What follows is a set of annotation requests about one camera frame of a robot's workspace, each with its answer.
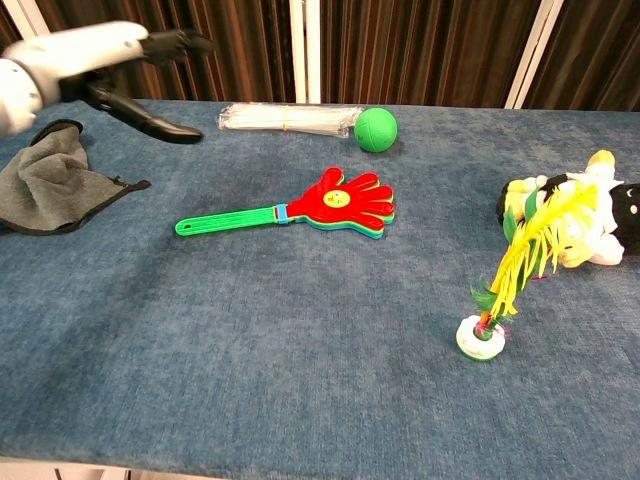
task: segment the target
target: white pole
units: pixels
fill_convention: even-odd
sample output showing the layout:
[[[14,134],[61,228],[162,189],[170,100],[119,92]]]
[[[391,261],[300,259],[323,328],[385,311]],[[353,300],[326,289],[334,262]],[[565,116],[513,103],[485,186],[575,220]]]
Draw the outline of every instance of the white pole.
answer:
[[[36,0],[2,0],[24,40],[51,33]]]
[[[564,0],[542,0],[504,108],[522,108]]]
[[[307,102],[307,72],[304,57],[304,11],[302,1],[303,0],[289,0],[296,103]]]
[[[322,103],[320,76],[320,0],[305,0],[307,11],[307,62],[309,103]]]

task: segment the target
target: toy clapper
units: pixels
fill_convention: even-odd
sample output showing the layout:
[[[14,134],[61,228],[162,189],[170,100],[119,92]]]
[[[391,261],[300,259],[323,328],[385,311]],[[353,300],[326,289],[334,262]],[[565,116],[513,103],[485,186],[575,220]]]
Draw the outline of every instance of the toy clapper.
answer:
[[[378,175],[367,172],[348,183],[342,170],[331,167],[318,183],[289,204],[230,213],[185,218],[175,226],[180,236],[213,233],[266,224],[306,222],[322,230],[351,228],[380,238],[393,221],[393,190],[380,185]]]

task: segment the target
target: stuffed toy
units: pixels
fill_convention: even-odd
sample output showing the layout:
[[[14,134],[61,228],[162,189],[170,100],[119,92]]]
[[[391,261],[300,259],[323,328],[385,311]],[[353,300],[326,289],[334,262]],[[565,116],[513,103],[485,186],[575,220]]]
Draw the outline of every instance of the stuffed toy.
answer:
[[[525,202],[536,192],[536,206],[542,205],[556,191],[571,192],[577,185],[597,187],[595,215],[588,228],[569,218],[569,247],[558,257],[566,268],[584,262],[598,265],[618,265],[625,255],[640,254],[640,184],[627,184],[615,179],[615,158],[608,150],[596,152],[584,172],[563,173],[554,177],[538,175],[508,182],[496,205],[502,225],[505,213],[511,210],[515,220],[522,222]]]

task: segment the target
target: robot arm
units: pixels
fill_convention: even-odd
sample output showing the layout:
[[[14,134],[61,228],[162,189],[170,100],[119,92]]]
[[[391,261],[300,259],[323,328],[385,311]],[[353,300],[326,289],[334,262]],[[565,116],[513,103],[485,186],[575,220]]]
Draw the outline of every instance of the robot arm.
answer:
[[[141,132],[171,143],[197,143],[202,133],[174,125],[116,92],[113,67],[132,61],[158,64],[189,53],[208,55],[213,42],[185,30],[153,33],[131,22],[109,22],[23,40],[0,58],[0,138],[33,125],[56,103],[82,100]]]

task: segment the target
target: blue plastic band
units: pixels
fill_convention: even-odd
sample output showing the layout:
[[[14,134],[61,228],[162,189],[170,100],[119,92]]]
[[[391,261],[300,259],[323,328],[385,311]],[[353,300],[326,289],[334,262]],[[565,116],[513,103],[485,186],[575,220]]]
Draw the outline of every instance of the blue plastic band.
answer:
[[[289,223],[286,203],[280,203],[279,205],[276,205],[276,211],[278,212],[278,223]]]

